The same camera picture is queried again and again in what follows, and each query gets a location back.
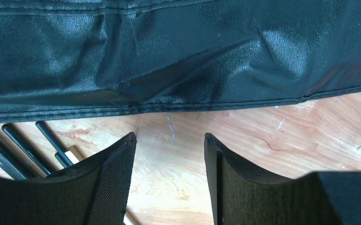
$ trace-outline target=white mark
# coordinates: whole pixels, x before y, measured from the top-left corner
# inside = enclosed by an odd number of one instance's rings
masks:
[[[175,147],[175,131],[173,130],[172,121],[169,118],[168,113],[165,113],[167,115],[168,123],[169,123],[169,130],[172,131],[172,139],[173,139],[173,146]]]
[[[278,125],[277,129],[276,130],[280,130],[281,126],[283,125],[284,123],[284,119],[280,122],[280,124]]]

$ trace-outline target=wooden floor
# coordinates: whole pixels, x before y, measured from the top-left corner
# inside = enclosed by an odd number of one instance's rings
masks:
[[[85,156],[130,131],[136,133],[128,207],[143,225],[213,224],[203,158],[205,132],[252,162],[291,178],[313,170],[361,170],[361,93],[280,107],[59,120],[48,125]],[[56,162],[54,149],[33,122],[17,127]],[[0,137],[5,138],[1,129]],[[6,176],[1,169],[0,176]]]

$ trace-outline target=scratch mark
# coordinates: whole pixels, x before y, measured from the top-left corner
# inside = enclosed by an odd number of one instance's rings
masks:
[[[338,100],[336,100],[336,101],[334,102],[334,104],[330,107],[330,112],[331,112],[331,113],[334,111],[334,107],[335,107],[335,105],[336,105],[337,103],[338,103]]]
[[[281,126],[283,125],[284,123],[284,119],[280,122],[280,124],[278,125],[277,129],[276,130],[280,130]]]
[[[168,123],[169,123],[169,130],[172,131],[172,139],[173,139],[173,146],[175,147],[175,131],[173,130],[173,125],[172,125],[172,121],[171,119],[169,118],[169,115],[168,113],[165,113],[166,116],[167,116],[167,119],[168,119]]]

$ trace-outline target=black vinyl cover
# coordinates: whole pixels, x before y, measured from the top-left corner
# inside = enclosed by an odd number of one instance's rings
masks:
[[[0,0],[0,122],[361,91],[361,0]]]

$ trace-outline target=faux leather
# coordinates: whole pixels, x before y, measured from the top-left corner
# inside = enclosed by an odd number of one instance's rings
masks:
[[[0,122],[361,91],[361,0],[0,0]]]

